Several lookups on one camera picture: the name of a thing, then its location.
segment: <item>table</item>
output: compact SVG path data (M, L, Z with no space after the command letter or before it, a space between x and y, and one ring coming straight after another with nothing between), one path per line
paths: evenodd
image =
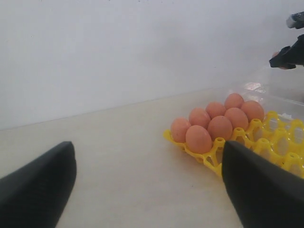
M58 228L238 228L222 181L162 137L205 90L0 132L0 176L62 141L78 175Z

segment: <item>yellow egg tray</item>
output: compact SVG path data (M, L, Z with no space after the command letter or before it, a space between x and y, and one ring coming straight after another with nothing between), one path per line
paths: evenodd
M271 163L304 178L302 133L304 133L304 124L301 120L283 121L277 112L270 111L263 122L253 119L246 131L242 128L235 128L230 140L242 143ZM170 130L165 130L163 137L222 177L221 162L225 145L223 138L215 139L212 149L208 153L197 154L191 152L185 143L175 142Z

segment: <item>plastic container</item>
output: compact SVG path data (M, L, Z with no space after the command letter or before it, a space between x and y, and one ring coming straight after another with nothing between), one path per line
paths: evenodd
M246 131L234 129L230 140L244 144L273 164L304 178L304 104L243 88L218 89L217 101L224 102L231 93L241 94L245 101L259 102L267 114L263 122L252 120ZM170 130L164 131L163 136L221 177L223 138L213 142L210 152L196 154L185 143L174 142Z

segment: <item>egg cup holder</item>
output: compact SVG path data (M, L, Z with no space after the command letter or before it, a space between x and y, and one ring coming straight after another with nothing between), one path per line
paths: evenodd
M288 120L270 111L263 122L253 119L246 131L235 128L230 140L238 141L271 163L304 178L303 133L301 120ZM191 152L185 143L175 142L170 130L165 130L163 137L222 177L223 138L216 138L208 153L197 154Z

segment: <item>egg tray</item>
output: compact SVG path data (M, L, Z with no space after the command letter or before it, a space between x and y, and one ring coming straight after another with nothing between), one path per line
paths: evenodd
M285 121L277 112L270 111L263 122L253 119L246 131L235 128L230 140L242 143L271 163L304 178L303 132L301 120ZM223 138L216 138L208 153L197 154L191 152L185 143L175 142L170 130L165 130L163 137L222 177Z

